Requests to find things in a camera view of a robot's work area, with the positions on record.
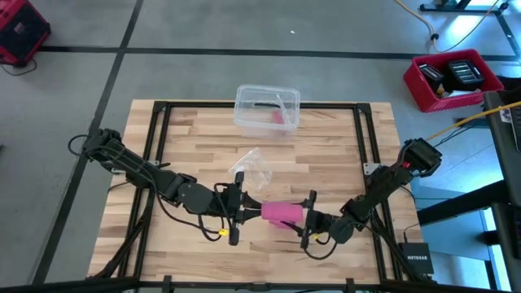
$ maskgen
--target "yellow tag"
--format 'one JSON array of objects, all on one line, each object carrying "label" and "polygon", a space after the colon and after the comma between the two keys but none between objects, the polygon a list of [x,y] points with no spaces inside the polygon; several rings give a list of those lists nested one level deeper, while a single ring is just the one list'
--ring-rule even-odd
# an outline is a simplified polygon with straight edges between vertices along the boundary
[{"label": "yellow tag", "polygon": [[228,235],[230,235],[230,231],[226,230],[226,229],[220,229],[219,230],[219,235],[228,236]]}]

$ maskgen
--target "red plastic bin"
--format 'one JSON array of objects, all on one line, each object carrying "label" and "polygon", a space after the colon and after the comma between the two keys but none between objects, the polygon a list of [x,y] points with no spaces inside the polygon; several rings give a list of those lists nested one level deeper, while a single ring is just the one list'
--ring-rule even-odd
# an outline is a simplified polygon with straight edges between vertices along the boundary
[{"label": "red plastic bin", "polygon": [[[454,98],[436,97],[420,71],[419,65],[429,64],[443,72],[449,62],[461,59],[472,61],[481,72],[484,78],[484,83],[479,88],[481,92],[463,94]],[[415,57],[413,58],[413,64],[404,74],[404,81],[422,112],[434,112],[476,105],[483,102],[484,92],[503,90],[503,84],[496,78],[496,75],[490,70],[479,53],[472,49]]]}]

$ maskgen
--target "red equipment case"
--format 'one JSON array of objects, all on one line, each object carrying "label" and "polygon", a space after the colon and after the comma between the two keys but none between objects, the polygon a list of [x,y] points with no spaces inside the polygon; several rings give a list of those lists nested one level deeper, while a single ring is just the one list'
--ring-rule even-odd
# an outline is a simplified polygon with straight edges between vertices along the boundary
[{"label": "red equipment case", "polygon": [[27,0],[0,0],[0,63],[23,67],[50,35],[50,25]]},{"label": "red equipment case", "polygon": [[[462,59],[472,61],[481,72],[484,78],[484,83],[479,88],[481,92],[463,94],[453,98],[436,97],[420,71],[419,66],[429,64],[443,72],[443,69],[448,66],[449,62]],[[413,64],[404,75],[404,81],[422,112],[434,112],[455,107],[476,105],[483,102],[484,92],[503,90],[503,84],[497,79],[492,70],[490,70],[483,58],[481,58],[481,55],[472,49],[415,57],[413,58]]]}]

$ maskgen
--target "gray floor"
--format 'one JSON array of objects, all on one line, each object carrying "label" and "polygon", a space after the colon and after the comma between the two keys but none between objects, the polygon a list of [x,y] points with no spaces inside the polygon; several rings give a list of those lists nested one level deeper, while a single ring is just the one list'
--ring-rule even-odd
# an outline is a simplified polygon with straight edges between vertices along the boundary
[{"label": "gray floor", "polygon": [[[31,2],[53,28],[47,45],[119,46],[135,0]],[[421,2],[405,1],[410,7]],[[425,15],[439,28],[442,48],[481,17]],[[505,18],[518,40],[520,16],[521,5],[511,3]],[[427,38],[427,27],[393,1],[144,0],[129,47],[426,54]],[[495,16],[458,48],[514,54]],[[0,153],[0,286],[25,284],[32,277],[75,164],[67,141],[84,133],[93,119],[114,58],[108,53],[38,53],[37,71],[22,77],[0,72],[0,143],[6,146]],[[473,106],[420,112],[402,80],[409,65],[410,60],[386,59],[125,55],[102,126],[123,130],[135,98],[233,99],[237,87],[246,83],[294,87],[303,100],[390,102],[402,141],[426,137],[455,118],[480,111]],[[488,65],[496,74],[521,77],[518,63]],[[466,192],[485,176],[499,177],[491,144],[489,132],[482,129],[444,144],[440,171],[419,184]],[[48,282],[85,276],[110,179],[98,165],[88,165]],[[464,275],[457,265],[440,268],[436,273],[452,276],[447,283]]]}]

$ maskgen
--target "wooden tabletop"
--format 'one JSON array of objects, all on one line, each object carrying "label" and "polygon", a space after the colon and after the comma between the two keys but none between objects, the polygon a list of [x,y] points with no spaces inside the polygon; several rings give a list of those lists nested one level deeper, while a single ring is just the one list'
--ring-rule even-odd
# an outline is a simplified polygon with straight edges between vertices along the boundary
[{"label": "wooden tabletop", "polygon": [[[123,143],[139,155],[145,146],[153,103],[134,100],[130,109]],[[384,164],[391,164],[400,150],[391,104],[371,103],[371,108],[381,159]],[[156,133],[162,116],[158,121]],[[365,119],[362,126],[370,157]],[[315,209],[339,214],[339,208],[349,198],[364,193],[350,110],[300,110],[298,131],[288,141],[245,138],[241,134],[241,129],[234,125],[232,108],[174,108],[163,162],[172,163],[169,168],[173,171],[193,175],[199,183],[212,187],[215,182],[232,182],[234,177],[228,169],[259,147],[273,171],[273,180],[260,192],[244,186],[256,200],[299,202],[314,189],[318,192]],[[158,136],[151,158],[155,157]],[[112,184],[124,180],[123,176],[114,176]],[[109,193],[89,275],[97,273],[123,243],[133,197],[131,185]],[[389,198],[389,204],[396,239],[402,241],[404,228],[418,223],[414,201],[407,191],[399,189]],[[174,216],[197,222],[196,216],[184,208],[168,204],[165,207]],[[220,224],[218,219],[205,217],[208,228],[218,229]],[[239,228],[238,246],[228,245],[226,238],[210,243],[199,230],[168,219],[155,203],[142,280],[161,281],[164,275],[172,275],[179,282],[344,283],[345,278],[354,278],[357,284],[379,283],[369,230],[355,231],[332,256],[318,261],[303,253],[300,239],[293,231],[278,229],[259,217]],[[409,241],[422,241],[419,226],[408,229],[407,237]],[[391,278],[390,254],[382,243],[387,275]],[[309,246],[316,256],[330,249],[331,244],[318,246],[311,242]],[[134,246],[128,274],[134,271],[135,252]]]}]

